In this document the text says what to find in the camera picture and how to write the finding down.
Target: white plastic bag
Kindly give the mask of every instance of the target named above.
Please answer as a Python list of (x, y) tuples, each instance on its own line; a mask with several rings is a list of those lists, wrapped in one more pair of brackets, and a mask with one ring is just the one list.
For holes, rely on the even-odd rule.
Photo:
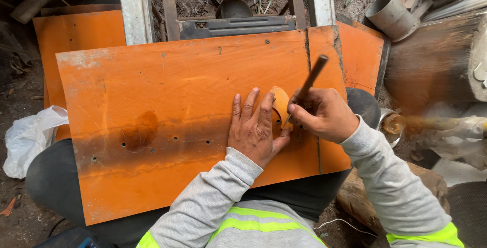
[(3, 170), (12, 178), (24, 178), (33, 159), (56, 142), (58, 126), (68, 124), (68, 111), (51, 106), (36, 115), (14, 121), (5, 133), (7, 159)]

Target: white cable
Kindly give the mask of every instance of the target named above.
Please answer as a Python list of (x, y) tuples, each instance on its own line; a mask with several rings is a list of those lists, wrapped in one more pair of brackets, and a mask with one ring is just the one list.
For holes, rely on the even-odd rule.
[(321, 228), (323, 225), (328, 224), (328, 223), (332, 223), (333, 221), (337, 221), (337, 220), (341, 220), (341, 221), (345, 222), (346, 224), (350, 225), (350, 227), (352, 227), (353, 229), (355, 229), (355, 230), (357, 230), (357, 231), (359, 231), (359, 232), (361, 232), (361, 233), (366, 233), (366, 234), (372, 235), (372, 236), (374, 236), (374, 237), (376, 237), (376, 238), (378, 238), (378, 237), (379, 237), (379, 236), (376, 236), (376, 235), (371, 234), (371, 233), (369, 233), (369, 232), (363, 232), (363, 231), (360, 231), (359, 229), (357, 229), (357, 228), (353, 227), (353, 226), (352, 226), (350, 223), (348, 223), (348, 222), (346, 222), (346, 221), (344, 221), (344, 220), (342, 220), (342, 219), (334, 219), (334, 220), (332, 220), (332, 221), (325, 222), (325, 223), (323, 223), (322, 225), (320, 225), (320, 227), (316, 227), (316, 228), (313, 228), (313, 229), (320, 229), (320, 228)]

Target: black mesh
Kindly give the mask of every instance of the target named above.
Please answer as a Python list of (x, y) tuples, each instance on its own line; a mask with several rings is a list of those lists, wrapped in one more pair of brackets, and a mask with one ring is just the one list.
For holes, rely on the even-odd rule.
[(448, 202), (458, 238), (473, 248), (487, 248), (487, 182), (451, 187)]

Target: gray sweatshirt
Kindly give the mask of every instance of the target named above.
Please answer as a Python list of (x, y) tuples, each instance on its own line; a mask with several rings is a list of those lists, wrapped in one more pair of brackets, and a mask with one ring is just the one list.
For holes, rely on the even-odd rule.
[[(384, 229), (399, 236), (390, 240), (391, 247), (458, 247), (446, 244), (444, 235), (438, 242), (432, 241), (438, 239), (434, 237), (424, 241), (422, 236), (442, 232), (451, 217), (408, 165), (394, 155), (382, 133), (360, 118), (355, 133), (340, 145), (358, 169)], [(150, 235), (159, 247), (323, 247), (314, 235), (313, 222), (301, 218), (289, 206), (270, 200), (238, 202), (262, 171), (243, 154), (227, 147), (225, 160), (209, 172), (201, 172), (176, 198), (169, 212), (150, 228)], [(234, 209), (258, 210), (258, 214), (241, 215), (232, 212)], [(272, 232), (219, 229), (235, 220), (278, 226), (297, 222), (302, 228)]]

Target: man's left hand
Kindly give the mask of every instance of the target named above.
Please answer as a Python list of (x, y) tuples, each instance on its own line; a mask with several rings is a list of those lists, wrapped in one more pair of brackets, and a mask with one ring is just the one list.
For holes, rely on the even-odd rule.
[(274, 93), (264, 95), (259, 106), (252, 114), (254, 103), (259, 95), (255, 87), (247, 96), (243, 109), (240, 109), (240, 94), (233, 99), (233, 117), (228, 137), (228, 146), (238, 150), (262, 169), (289, 144), (289, 127), (281, 136), (272, 140), (272, 102)]

